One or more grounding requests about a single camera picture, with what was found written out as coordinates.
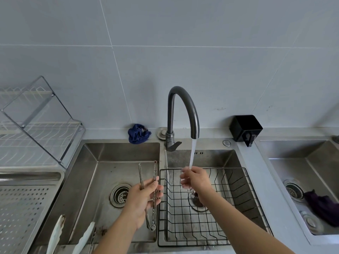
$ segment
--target human hand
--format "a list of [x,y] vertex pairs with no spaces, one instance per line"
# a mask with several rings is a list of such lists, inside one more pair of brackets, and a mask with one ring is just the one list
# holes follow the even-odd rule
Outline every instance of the human hand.
[[[129,219],[133,219],[136,223],[136,229],[139,229],[145,221],[145,208],[153,207],[153,192],[155,190],[161,191],[164,189],[162,185],[158,184],[159,177],[153,182],[153,178],[144,181],[144,189],[141,190],[141,184],[138,183],[130,188],[125,207],[122,210],[122,215],[126,215]],[[162,192],[156,192],[156,205],[161,202]]]
[[181,170],[183,173],[180,175],[180,178],[183,179],[180,183],[184,189],[193,188],[199,196],[201,203],[203,204],[203,193],[214,191],[209,175],[206,173],[205,169],[200,167],[184,167]]

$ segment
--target dark wet rag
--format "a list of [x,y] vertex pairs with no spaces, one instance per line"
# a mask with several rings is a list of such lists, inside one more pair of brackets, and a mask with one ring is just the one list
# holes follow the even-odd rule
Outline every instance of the dark wet rag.
[[331,226],[339,226],[339,203],[334,203],[328,196],[318,196],[315,190],[305,192],[304,198],[316,215]]
[[128,130],[128,134],[128,140],[131,144],[141,144],[147,141],[151,132],[141,124],[134,124],[134,126]]

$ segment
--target metal tongs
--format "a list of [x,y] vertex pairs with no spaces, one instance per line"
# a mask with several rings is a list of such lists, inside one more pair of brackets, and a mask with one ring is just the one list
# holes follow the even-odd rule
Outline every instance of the metal tongs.
[[[142,170],[141,170],[141,164],[138,164],[139,167],[139,176],[140,176],[140,184],[141,184],[141,189],[144,189],[144,181],[142,180]],[[154,161],[154,176],[153,176],[153,181],[157,179],[157,161]],[[148,215],[147,207],[145,208],[146,212],[146,226],[150,231],[155,231],[157,228],[156,225],[156,191],[153,192],[153,211],[152,211],[152,225],[150,224],[150,217]]]

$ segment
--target person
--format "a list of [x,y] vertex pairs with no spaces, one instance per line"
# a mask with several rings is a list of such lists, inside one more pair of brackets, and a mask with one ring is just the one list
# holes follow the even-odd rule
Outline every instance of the person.
[[[236,253],[246,254],[294,254],[283,243],[257,226],[212,187],[208,174],[203,168],[185,167],[180,178],[185,189],[193,188],[199,196],[200,202],[211,212],[218,225],[222,228]],[[163,186],[158,184],[159,177],[144,182],[145,189],[140,184],[129,190],[126,204],[111,228],[100,241],[94,254],[118,253],[125,254],[129,248],[135,231],[142,226],[145,220],[145,207],[153,206],[149,201],[154,191],[157,192],[156,204],[163,196]]]

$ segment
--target wall tile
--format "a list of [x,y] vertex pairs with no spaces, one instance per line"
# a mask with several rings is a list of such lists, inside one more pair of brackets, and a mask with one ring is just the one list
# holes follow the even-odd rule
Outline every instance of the wall tile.
[[0,44],[110,45],[99,0],[0,0]]
[[339,47],[339,0],[312,0],[294,46]]
[[339,125],[339,51],[291,49],[254,110],[264,127]]
[[0,64],[2,87],[43,75],[86,128],[130,125],[111,47],[0,46]]
[[[175,86],[191,95],[201,128],[226,127],[229,117],[251,114],[285,49],[114,47],[133,123],[167,125],[167,96]],[[174,127],[189,128],[175,101]]]
[[101,0],[113,45],[292,46],[307,0]]

